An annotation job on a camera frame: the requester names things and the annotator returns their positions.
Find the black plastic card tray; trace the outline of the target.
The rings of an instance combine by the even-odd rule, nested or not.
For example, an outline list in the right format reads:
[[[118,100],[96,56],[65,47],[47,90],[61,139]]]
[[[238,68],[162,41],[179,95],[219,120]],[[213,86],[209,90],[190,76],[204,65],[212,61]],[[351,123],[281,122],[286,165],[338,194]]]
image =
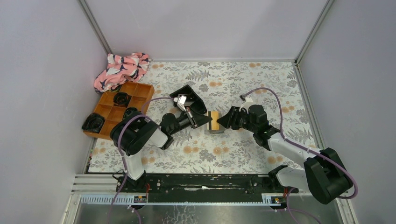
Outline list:
[[[199,95],[192,89],[192,87],[188,84],[186,84],[185,86],[183,86],[182,88],[174,91],[173,93],[169,94],[169,96],[171,98],[175,98],[178,95],[186,95],[193,103],[190,107],[190,110],[193,112],[196,112],[198,114],[206,114],[207,113],[207,108],[203,102],[203,100],[201,99],[201,97],[199,97]]]

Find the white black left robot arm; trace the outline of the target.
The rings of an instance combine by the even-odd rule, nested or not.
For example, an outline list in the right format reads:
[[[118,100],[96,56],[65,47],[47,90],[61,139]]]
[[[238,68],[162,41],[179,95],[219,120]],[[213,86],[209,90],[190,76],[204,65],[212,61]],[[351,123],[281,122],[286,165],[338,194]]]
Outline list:
[[[110,132],[110,137],[123,159],[128,177],[127,186],[134,192],[144,188],[145,180],[142,176],[145,169],[141,162],[141,150],[147,142],[165,150],[173,143],[173,134],[188,127],[200,127],[211,121],[210,115],[188,110],[182,112],[179,117],[167,113],[163,115],[161,123],[157,124],[137,108],[127,108],[122,121]]]

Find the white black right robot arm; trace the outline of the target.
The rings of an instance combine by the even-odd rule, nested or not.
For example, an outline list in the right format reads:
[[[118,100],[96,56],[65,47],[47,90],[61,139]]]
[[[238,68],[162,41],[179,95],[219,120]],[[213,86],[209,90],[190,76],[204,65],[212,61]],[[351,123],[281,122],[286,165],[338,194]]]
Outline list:
[[[250,131],[256,144],[285,156],[301,169],[281,165],[268,173],[268,186],[274,192],[285,187],[310,192],[314,198],[328,204],[355,186],[340,157],[334,149],[316,150],[304,148],[288,139],[281,130],[273,127],[261,105],[249,108],[231,107],[229,112],[218,118],[217,123],[226,129]]]

